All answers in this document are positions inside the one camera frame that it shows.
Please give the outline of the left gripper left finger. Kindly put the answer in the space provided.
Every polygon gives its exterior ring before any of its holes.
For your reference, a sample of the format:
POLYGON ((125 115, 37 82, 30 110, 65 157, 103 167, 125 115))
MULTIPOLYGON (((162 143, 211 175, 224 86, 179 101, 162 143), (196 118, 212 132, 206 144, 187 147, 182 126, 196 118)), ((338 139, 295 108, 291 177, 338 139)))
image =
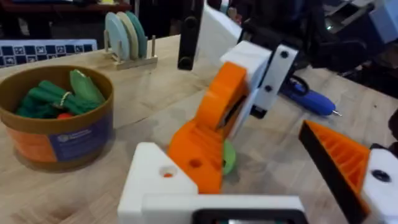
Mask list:
POLYGON ((119 201, 118 222, 144 223, 142 201, 145 195, 197 193, 194 181, 158 145, 140 142, 119 201))

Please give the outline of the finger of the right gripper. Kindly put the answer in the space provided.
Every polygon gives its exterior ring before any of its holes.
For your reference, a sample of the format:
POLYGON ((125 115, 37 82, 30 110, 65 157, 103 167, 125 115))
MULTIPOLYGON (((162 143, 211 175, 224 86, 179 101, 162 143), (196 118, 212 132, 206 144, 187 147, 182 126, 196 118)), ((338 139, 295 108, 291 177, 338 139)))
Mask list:
POLYGON ((271 51, 254 43, 239 43, 226 53, 228 62, 246 69, 245 84, 249 89, 228 135, 230 139, 235 137, 253 106, 264 111, 271 109, 297 54, 297 50, 282 44, 271 51))
POLYGON ((254 104, 271 55, 270 50, 245 40, 224 53, 194 117, 197 125, 212 131, 237 131, 254 104))

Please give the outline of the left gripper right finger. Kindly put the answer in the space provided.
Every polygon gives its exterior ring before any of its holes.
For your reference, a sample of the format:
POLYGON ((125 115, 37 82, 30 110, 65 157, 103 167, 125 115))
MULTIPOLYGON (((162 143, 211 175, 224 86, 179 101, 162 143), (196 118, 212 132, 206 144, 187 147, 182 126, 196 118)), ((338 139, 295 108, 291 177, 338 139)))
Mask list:
POLYGON ((397 154, 310 120, 298 138, 348 223, 397 223, 397 154))

